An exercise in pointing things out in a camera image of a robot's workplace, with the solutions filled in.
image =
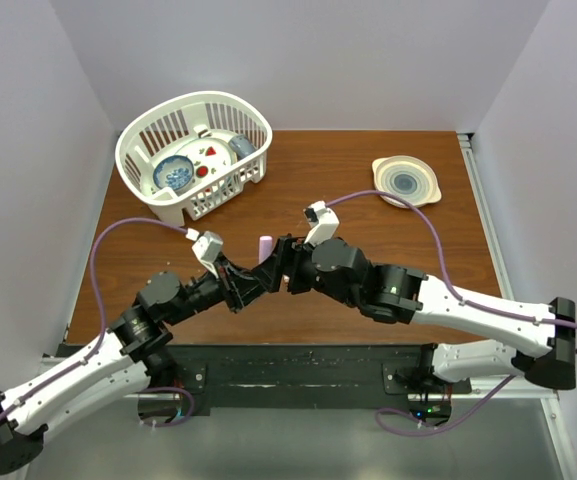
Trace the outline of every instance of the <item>gray floor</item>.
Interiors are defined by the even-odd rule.
[[[472,404],[460,402],[456,415]],[[138,425],[136,408],[122,400],[71,427],[28,478],[561,478],[539,400],[493,400],[464,425],[425,439],[385,433],[362,410],[216,409],[152,431]]]

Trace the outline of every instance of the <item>metal frame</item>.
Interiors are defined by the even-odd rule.
[[[486,235],[486,242],[488,243],[488,249],[490,250],[501,295],[509,300],[514,300],[515,297],[508,277],[508,271],[506,270],[506,264],[504,263],[503,255],[501,254],[499,239],[495,232],[490,210],[488,209],[488,203],[486,202],[486,196],[484,195],[483,185],[479,178],[477,159],[472,150],[470,136],[468,134],[457,134],[457,139],[459,141],[459,146],[461,147],[461,153],[464,157],[468,177],[470,178],[470,184],[475,196],[475,202],[477,203],[477,210],[479,210],[479,217],[481,218],[481,224],[484,228],[484,234]],[[473,391],[477,391],[480,381],[483,381],[483,379],[472,381]],[[570,435],[568,434],[568,430],[566,429],[561,414],[557,392],[536,387],[523,379],[522,381],[525,383],[525,386],[517,388],[519,382],[514,380],[497,396],[502,398],[541,398],[541,405],[546,418],[546,424],[548,425],[550,438],[555,449],[555,454],[557,455],[561,474],[565,480],[577,480],[577,459],[575,458]],[[481,392],[490,391],[490,388],[492,387],[494,387],[494,385],[489,385],[486,390],[481,389]]]

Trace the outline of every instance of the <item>white plate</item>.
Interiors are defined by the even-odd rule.
[[[441,200],[435,172],[418,158],[407,155],[378,158],[372,162],[372,171],[377,190],[400,196],[416,207]],[[396,200],[381,198],[391,205],[406,208]]]
[[[206,153],[212,149],[215,153],[214,155],[206,155]],[[237,162],[237,156],[235,152],[228,146],[224,140],[215,137],[203,137],[197,138],[191,142],[184,144],[176,153],[177,155],[183,155],[188,157],[193,163],[194,167],[194,177],[193,181],[190,182],[185,190],[196,187],[198,184],[210,185],[215,179],[219,178],[223,171],[234,165]],[[206,169],[207,173],[203,176],[199,174],[202,169]],[[221,185],[219,187],[226,186],[230,181],[230,178],[219,182]],[[211,188],[206,187],[206,195],[210,195]],[[213,185],[212,191],[217,191],[218,187]]]

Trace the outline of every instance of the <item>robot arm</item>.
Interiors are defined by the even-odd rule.
[[[230,262],[219,236],[191,230],[193,251],[207,270],[199,279],[184,285],[171,272],[154,275],[107,330],[97,354],[84,359],[96,339],[32,381],[0,392],[0,414],[15,407],[0,423],[0,474],[32,461],[45,441],[88,413],[148,386],[171,385],[175,365],[164,346],[172,334],[165,324],[175,325],[221,302],[237,313],[260,296],[279,291],[284,277],[292,294],[315,290],[378,322],[441,325],[490,339],[423,346],[419,365],[398,372],[412,392],[441,392],[447,384],[472,376],[499,374],[523,374],[548,388],[574,388],[574,335],[571,329],[542,323],[554,318],[574,321],[572,302],[526,304],[458,289],[464,298],[534,316],[535,322],[482,312],[455,299],[436,277],[373,264],[360,249],[333,238],[339,222],[323,202],[305,214],[311,225],[307,237],[280,237],[271,255],[252,269]],[[25,403],[15,403],[33,384],[75,364],[77,368]]]

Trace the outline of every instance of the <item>pink object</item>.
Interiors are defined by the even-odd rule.
[[[272,242],[272,237],[269,235],[259,237],[259,263],[267,259],[272,253]]]

